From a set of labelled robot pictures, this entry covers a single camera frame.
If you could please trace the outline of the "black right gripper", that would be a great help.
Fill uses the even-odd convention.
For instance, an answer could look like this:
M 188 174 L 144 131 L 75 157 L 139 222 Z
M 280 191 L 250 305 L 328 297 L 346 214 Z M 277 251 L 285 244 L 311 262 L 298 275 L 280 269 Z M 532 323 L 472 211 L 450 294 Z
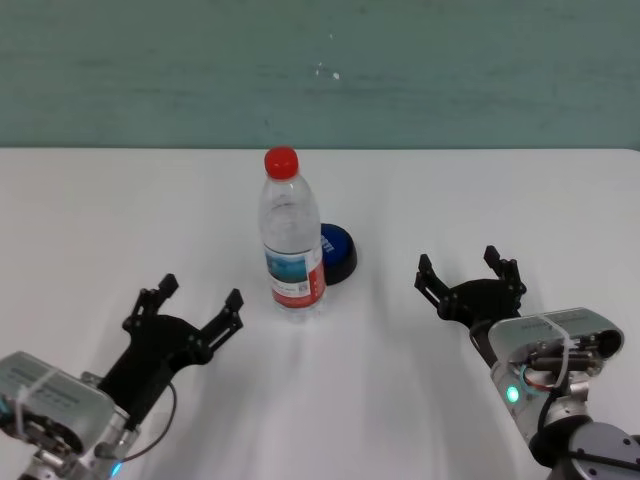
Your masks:
M 427 254 L 419 257 L 414 287 L 436 309 L 438 316 L 458 322 L 469 330 L 519 316 L 527 287 L 522 282 L 516 259 L 504 259 L 494 245 L 488 245 L 484 261 L 499 280 L 471 280 L 451 289 L 436 275 Z

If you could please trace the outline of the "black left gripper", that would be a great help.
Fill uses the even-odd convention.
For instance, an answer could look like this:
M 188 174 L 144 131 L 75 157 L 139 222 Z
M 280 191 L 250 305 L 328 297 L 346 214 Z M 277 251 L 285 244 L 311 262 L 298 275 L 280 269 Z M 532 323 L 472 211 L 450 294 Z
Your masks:
M 200 330 L 180 318 L 156 315 L 178 288 L 175 275 L 168 273 L 156 288 L 139 291 L 123 322 L 130 344 L 99 383 L 98 389 L 127 413 L 127 430 L 144 421 L 180 370 L 209 363 L 243 328 L 239 289 L 229 293 L 221 311 Z

